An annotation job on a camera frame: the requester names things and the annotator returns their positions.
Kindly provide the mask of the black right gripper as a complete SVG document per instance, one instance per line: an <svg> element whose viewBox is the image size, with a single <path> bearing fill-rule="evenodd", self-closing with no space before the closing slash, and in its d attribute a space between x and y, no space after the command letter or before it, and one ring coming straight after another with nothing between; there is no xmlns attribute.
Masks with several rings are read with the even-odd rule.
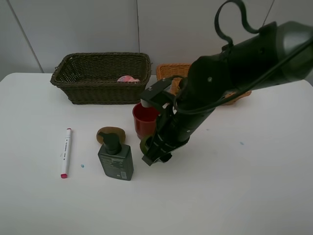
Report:
<svg viewBox="0 0 313 235"><path fill-rule="evenodd" d="M198 103L191 99L175 97L153 98L149 100L160 111L156 119L156 130L149 138L149 150L142 160L149 166L157 161L168 162L171 152L188 143L194 131L207 119L214 109L194 111Z"/></svg>

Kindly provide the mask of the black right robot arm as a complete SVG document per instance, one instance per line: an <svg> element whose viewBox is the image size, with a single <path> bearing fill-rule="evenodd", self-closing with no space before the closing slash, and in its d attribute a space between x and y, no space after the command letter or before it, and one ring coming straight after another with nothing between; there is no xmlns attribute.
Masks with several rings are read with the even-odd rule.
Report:
<svg viewBox="0 0 313 235"><path fill-rule="evenodd" d="M177 95L166 91L173 77L140 95L143 105L159 111L156 130L140 144L143 161L168 161L216 107L248 91L305 79L312 69L313 29L297 22L268 24L251 39L200 57L180 78Z"/></svg>

